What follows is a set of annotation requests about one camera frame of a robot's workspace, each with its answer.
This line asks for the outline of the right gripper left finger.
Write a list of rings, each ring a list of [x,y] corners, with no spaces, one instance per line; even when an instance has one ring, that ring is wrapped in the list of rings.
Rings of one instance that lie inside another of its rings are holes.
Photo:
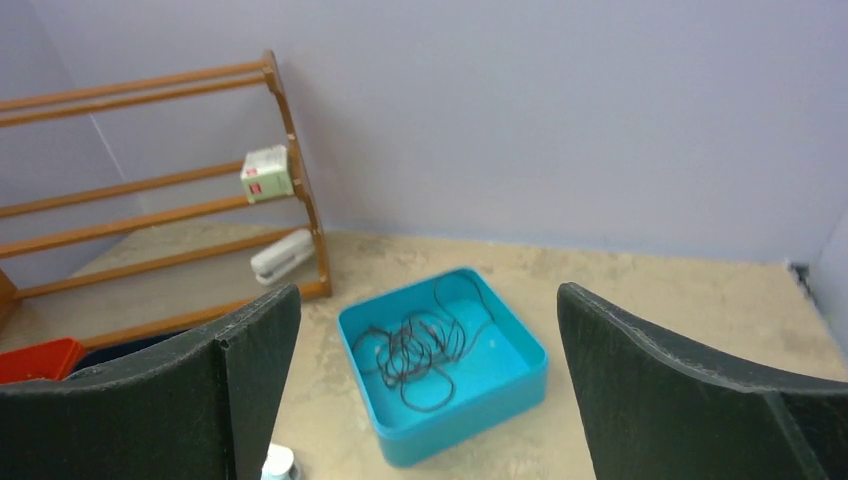
[[[295,286],[63,381],[1,389],[5,479],[257,479],[301,321]]]

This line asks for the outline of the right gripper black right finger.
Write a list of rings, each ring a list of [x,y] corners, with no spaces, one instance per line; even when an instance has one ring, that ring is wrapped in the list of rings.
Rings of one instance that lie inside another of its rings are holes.
[[[569,282],[558,323],[599,479],[843,479],[847,386],[765,366]]]

